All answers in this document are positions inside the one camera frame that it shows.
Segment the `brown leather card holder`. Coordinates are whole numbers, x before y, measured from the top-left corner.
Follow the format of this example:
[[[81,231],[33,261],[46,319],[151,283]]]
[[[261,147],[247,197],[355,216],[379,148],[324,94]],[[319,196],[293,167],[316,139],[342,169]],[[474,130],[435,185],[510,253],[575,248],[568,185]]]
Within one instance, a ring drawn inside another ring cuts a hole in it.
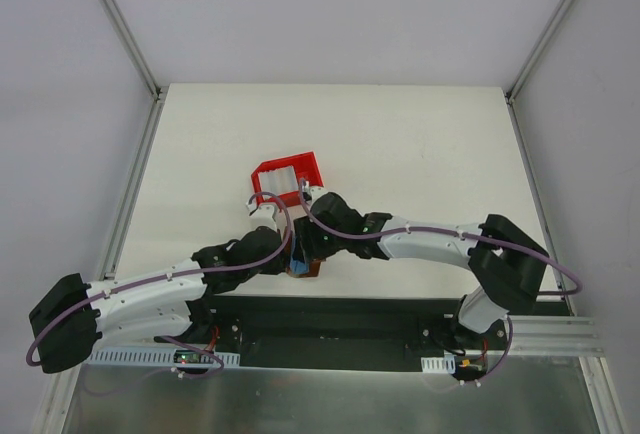
[[[294,278],[314,278],[319,275],[321,260],[316,254],[316,226],[307,216],[293,221],[293,233],[288,247],[287,274]]]

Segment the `red plastic card tray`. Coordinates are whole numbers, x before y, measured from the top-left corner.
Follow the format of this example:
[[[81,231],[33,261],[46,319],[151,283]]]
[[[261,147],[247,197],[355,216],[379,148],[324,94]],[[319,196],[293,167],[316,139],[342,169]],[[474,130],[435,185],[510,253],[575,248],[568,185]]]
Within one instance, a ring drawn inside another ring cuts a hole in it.
[[[256,194],[270,192],[287,206],[299,202],[297,192],[301,179],[312,186],[324,185],[313,151],[264,161],[250,176]]]

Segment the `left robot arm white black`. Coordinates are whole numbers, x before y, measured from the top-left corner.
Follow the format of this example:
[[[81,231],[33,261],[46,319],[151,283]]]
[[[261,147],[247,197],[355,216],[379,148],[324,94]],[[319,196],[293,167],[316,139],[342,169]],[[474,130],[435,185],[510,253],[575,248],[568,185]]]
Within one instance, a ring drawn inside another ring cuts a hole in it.
[[[205,303],[259,274],[285,271],[292,231],[258,227],[241,239],[202,248],[187,260],[125,281],[59,279],[29,314],[34,340],[26,354],[46,374],[81,364],[97,349],[127,341],[211,331]]]

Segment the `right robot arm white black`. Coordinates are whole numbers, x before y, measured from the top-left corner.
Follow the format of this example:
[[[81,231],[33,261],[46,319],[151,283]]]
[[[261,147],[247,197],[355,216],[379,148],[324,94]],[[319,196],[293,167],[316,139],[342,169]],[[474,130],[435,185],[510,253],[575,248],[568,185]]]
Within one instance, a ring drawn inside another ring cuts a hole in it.
[[[309,265],[346,251],[360,259],[417,259],[471,272],[477,288],[450,323],[452,341],[473,348],[509,314],[533,312],[546,270],[546,250],[510,219],[490,214],[478,224],[427,225],[390,213],[361,214],[337,193],[314,186],[299,199],[293,259]]]

